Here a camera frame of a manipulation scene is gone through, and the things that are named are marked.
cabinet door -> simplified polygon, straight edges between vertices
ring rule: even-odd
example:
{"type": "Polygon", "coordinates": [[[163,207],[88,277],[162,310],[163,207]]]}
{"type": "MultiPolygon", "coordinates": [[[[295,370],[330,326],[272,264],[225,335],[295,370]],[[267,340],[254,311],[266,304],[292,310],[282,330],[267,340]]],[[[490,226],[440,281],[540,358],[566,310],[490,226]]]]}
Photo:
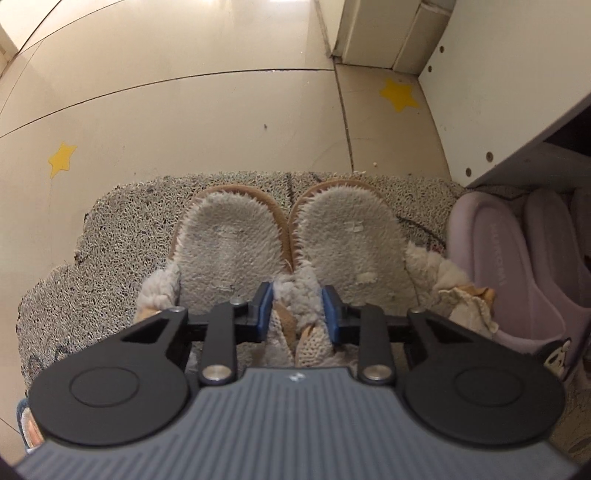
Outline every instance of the cabinet door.
{"type": "Polygon", "coordinates": [[[589,1],[457,0],[419,78],[455,181],[511,176],[591,102],[590,24],[589,1]]]}

beige floor tile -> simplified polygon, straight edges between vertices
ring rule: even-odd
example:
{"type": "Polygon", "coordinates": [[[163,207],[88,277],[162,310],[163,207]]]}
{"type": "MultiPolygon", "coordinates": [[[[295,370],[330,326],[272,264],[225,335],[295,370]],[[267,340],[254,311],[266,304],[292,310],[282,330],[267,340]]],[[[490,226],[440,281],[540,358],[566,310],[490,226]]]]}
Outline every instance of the beige floor tile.
{"type": "Polygon", "coordinates": [[[86,15],[121,1],[123,0],[61,0],[29,37],[22,50],[86,15]]]}
{"type": "MultiPolygon", "coordinates": [[[[117,184],[215,171],[350,171],[335,74],[325,71],[222,74],[105,96],[3,137],[0,165],[0,338],[14,335],[27,289],[73,261],[84,214],[117,184]],[[48,159],[62,142],[76,145],[70,170],[50,180],[48,159]]],[[[3,364],[18,376],[14,345],[0,349],[3,364]]],[[[21,385],[0,417],[14,415],[20,396],[21,385]]]]}
{"type": "Polygon", "coordinates": [[[2,72],[2,76],[0,77],[0,112],[4,109],[8,96],[11,94],[12,89],[29,63],[29,60],[31,60],[31,57],[39,48],[39,45],[41,44],[36,44],[21,55],[14,57],[10,65],[2,72]]]}
{"type": "Polygon", "coordinates": [[[47,37],[0,116],[0,135],[121,89],[206,73],[332,69],[313,2],[125,0],[47,37]]]}
{"type": "Polygon", "coordinates": [[[355,170],[450,178],[439,135],[416,77],[345,65],[337,65],[337,73],[355,170]],[[412,103],[397,88],[411,85],[417,107],[406,106],[397,112],[393,103],[381,95],[388,85],[401,102],[412,103]]]}
{"type": "Polygon", "coordinates": [[[21,436],[0,421],[0,456],[9,465],[14,465],[25,455],[21,436]]]}
{"type": "MultiPolygon", "coordinates": [[[[13,275],[12,280],[15,283],[20,283],[21,287],[24,287],[24,291],[26,291],[27,286],[23,285],[22,278],[18,273],[13,275]]],[[[13,294],[14,291],[14,286],[0,288],[0,294],[3,295],[2,304],[0,305],[0,314],[2,315],[2,321],[0,321],[0,419],[8,423],[12,428],[17,429],[16,407],[18,402],[25,396],[25,386],[21,375],[21,360],[18,355],[18,342],[14,330],[18,301],[16,305],[14,305],[15,302],[12,302],[12,308],[9,309],[7,307],[11,302],[4,297],[6,294],[13,294]]]]}

pink slide sandal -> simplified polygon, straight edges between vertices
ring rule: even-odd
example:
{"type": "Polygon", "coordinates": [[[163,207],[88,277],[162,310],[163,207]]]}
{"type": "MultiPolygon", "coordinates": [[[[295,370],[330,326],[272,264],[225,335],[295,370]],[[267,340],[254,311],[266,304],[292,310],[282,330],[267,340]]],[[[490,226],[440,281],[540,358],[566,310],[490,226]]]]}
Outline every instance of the pink slide sandal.
{"type": "Polygon", "coordinates": [[[579,360],[589,337],[591,273],[583,263],[569,209],[556,192],[532,193],[524,219],[535,281],[562,315],[572,340],[568,368],[579,360]]]}
{"type": "Polygon", "coordinates": [[[461,197],[447,225],[447,254],[477,287],[496,291],[496,342],[536,353],[565,338],[561,314],[536,285],[519,223],[501,200],[481,192],[461,197]]]}
{"type": "Polygon", "coordinates": [[[591,271],[591,188],[576,189],[570,202],[581,258],[591,271]]]}

white wall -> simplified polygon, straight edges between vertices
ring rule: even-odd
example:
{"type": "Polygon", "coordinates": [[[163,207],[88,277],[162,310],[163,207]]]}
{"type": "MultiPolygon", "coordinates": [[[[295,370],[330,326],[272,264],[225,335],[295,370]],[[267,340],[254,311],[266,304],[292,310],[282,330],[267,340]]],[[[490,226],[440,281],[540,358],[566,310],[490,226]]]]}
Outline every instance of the white wall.
{"type": "Polygon", "coordinates": [[[337,35],[339,33],[340,19],[343,16],[345,0],[317,0],[322,12],[322,20],[326,27],[326,36],[329,41],[329,48],[332,52],[335,49],[337,35]]]}
{"type": "Polygon", "coordinates": [[[347,38],[341,40],[343,62],[392,68],[413,24],[421,0],[347,0],[354,4],[347,17],[347,38]]]}
{"type": "Polygon", "coordinates": [[[59,0],[0,0],[0,47],[14,57],[59,0]]]}
{"type": "Polygon", "coordinates": [[[439,44],[449,17],[448,10],[422,3],[396,58],[394,70],[419,75],[439,44]]]}

fuzzy slipper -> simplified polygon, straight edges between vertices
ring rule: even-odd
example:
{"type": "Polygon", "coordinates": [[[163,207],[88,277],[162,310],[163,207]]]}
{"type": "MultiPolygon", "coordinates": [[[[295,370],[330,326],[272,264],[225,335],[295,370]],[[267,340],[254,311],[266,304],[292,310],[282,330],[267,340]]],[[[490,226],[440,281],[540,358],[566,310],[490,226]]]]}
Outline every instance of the fuzzy slipper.
{"type": "MultiPolygon", "coordinates": [[[[208,312],[232,298],[250,299],[262,282],[281,282],[291,271],[287,220],[279,206],[260,190],[227,185],[195,195],[181,216],[171,244],[166,269],[148,277],[137,300],[136,321],[173,305],[191,313],[208,312]]],[[[275,294],[275,301],[280,301],[275,294]]],[[[273,311],[267,345],[274,346],[276,366],[293,363],[273,311]]],[[[199,344],[187,365],[196,367],[199,344]]],[[[256,344],[241,344],[238,365],[265,363],[256,344]]]]}
{"type": "MultiPolygon", "coordinates": [[[[294,282],[298,297],[308,303],[307,309],[300,305],[298,311],[307,315],[296,315],[301,334],[296,365],[354,367],[356,349],[335,350],[330,343],[320,297],[326,285],[333,285],[345,303],[370,303],[394,315],[406,315],[418,305],[449,315],[465,301],[451,290],[469,282],[466,274],[441,255],[409,243],[380,194],[361,181],[314,186],[294,205],[289,228],[294,282]],[[446,298],[443,291],[449,293],[446,298]]],[[[465,296],[479,306],[465,309],[458,315],[459,323],[478,324],[491,335],[480,316],[486,312],[490,319],[485,301],[465,296]]],[[[401,352],[395,351],[395,357],[401,361],[401,352]]]]}

